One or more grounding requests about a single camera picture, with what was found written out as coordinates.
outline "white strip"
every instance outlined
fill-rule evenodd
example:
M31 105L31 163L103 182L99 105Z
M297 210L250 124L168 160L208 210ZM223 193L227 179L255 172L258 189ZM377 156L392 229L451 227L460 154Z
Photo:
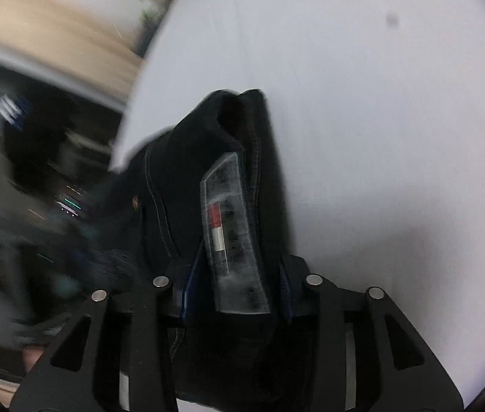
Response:
M212 241L214 242L214 251L224 251L225 242L223 240L223 226L212 230Z
M73 209L71 209L69 206L67 206L66 204L63 204L62 202L57 202L57 203L59 204L59 206L63 207L63 209L67 210L68 212L70 212L73 215L76 215L78 217L78 214Z
M8 108L8 106L2 100L0 101L0 115L5 120L7 120L11 124L13 124L14 117L13 117L12 113L10 112L10 109Z
M11 107L10 112L13 111L14 117L17 117L16 115L19 116L21 114L21 109L17 106L17 104L12 99L10 99L8 96L4 96L4 101L6 104L8 104Z

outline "green light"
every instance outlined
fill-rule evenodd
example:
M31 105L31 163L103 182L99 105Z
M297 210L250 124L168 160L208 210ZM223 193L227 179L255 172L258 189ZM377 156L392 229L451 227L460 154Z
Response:
M77 206L76 204L74 204L72 201L68 200L67 198L63 198L66 202L68 202L69 204L72 204L74 207L76 207L77 209L79 210L82 210L82 207L80 206Z

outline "black bracket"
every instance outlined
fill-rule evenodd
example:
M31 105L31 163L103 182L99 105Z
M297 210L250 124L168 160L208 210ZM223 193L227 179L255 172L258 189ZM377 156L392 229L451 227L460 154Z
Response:
M365 294L310 275L317 297L318 338L310 412L345 409L345 322L353 323L357 404L370 412L459 412L462 398L419 333L378 287Z
M130 322L131 411L177 411L159 301L172 289L138 282L132 308L96 291L63 326L12 399L12 412L118 410L122 330ZM121 305L116 312L112 306Z

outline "metal screw head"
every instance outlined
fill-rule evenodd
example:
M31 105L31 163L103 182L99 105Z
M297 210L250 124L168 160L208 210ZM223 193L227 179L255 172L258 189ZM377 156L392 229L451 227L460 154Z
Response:
M103 289L98 289L92 293L92 300L94 302L101 302L107 297L107 291Z
M378 287L372 287L368 290L368 295L373 299L382 299L384 297L384 290Z
M153 285L155 285L157 288L162 288L168 285L169 282L170 280L166 276L159 276L153 280Z
M309 276L306 277L306 282L309 285L316 287L323 283L323 278L319 274L309 274Z

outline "white backdrop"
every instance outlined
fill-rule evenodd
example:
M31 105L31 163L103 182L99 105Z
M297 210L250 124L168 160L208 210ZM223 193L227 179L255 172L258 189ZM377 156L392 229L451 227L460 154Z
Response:
M209 92L260 88L291 249L384 287L469 403L485 385L485 0L176 0L114 162Z

